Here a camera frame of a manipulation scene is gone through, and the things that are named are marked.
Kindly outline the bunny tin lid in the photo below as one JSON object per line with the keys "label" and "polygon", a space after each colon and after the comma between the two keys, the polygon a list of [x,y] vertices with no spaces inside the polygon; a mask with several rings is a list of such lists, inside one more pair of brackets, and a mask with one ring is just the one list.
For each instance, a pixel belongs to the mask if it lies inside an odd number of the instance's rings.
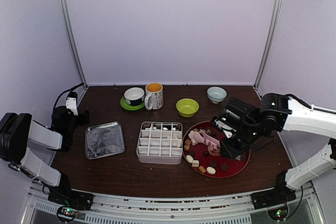
{"label": "bunny tin lid", "polygon": [[125,151],[120,122],[88,127],[85,131],[85,155],[88,160],[118,155]]}

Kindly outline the pink metal tongs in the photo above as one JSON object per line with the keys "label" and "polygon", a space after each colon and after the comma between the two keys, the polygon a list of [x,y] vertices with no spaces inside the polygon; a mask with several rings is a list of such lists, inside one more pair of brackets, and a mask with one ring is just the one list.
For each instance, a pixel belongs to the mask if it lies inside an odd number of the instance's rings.
{"label": "pink metal tongs", "polygon": [[205,144],[205,145],[217,150],[220,153],[220,156],[222,156],[224,158],[236,159],[238,161],[243,160],[244,155],[234,156],[233,153],[230,153],[227,150],[223,141],[219,141],[219,140],[213,138],[212,136],[207,135],[205,131],[199,130],[198,132],[194,132],[193,139],[198,143]]}

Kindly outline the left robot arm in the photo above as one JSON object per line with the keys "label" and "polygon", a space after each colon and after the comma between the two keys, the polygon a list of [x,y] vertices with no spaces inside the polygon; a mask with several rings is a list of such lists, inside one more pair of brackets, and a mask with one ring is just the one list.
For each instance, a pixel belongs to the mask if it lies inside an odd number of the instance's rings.
{"label": "left robot arm", "polygon": [[64,205],[71,205],[76,197],[68,176],[48,165],[40,152],[70,151],[76,128],[89,122],[88,110],[75,114],[65,106],[53,110],[50,127],[37,122],[29,113],[7,112],[1,118],[1,159],[10,168],[39,179]]}

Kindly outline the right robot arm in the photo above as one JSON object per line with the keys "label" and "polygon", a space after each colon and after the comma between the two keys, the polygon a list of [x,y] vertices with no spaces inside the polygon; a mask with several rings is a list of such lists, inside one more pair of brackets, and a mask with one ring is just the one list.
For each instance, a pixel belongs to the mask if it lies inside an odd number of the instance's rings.
{"label": "right robot arm", "polygon": [[212,125],[227,137],[219,142],[221,156],[234,159],[251,149],[256,141],[272,132],[280,134],[288,151],[289,140],[300,132],[327,137],[327,144],[302,164],[281,172],[275,187],[254,198],[268,198],[279,204],[293,199],[295,191],[306,182],[335,168],[335,110],[308,104],[293,94],[267,93],[256,107],[231,98]]}

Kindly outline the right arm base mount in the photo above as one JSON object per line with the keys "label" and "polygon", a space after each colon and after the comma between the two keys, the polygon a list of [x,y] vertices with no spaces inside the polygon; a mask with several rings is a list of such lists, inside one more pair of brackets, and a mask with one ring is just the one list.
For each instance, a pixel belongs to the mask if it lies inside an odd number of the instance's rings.
{"label": "right arm base mount", "polygon": [[296,199],[296,193],[271,189],[253,193],[251,199],[255,210],[266,209],[272,221],[281,222],[290,216],[288,202]]}

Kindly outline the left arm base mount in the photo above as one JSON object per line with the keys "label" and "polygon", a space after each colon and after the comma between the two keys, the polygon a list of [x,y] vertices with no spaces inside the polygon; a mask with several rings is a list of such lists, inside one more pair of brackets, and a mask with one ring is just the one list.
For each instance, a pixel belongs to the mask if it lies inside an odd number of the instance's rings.
{"label": "left arm base mount", "polygon": [[64,223],[73,221],[80,211],[90,210],[93,204],[94,195],[79,191],[73,192],[73,197],[65,197],[58,192],[52,191],[48,200],[59,204],[56,210],[56,217]]}

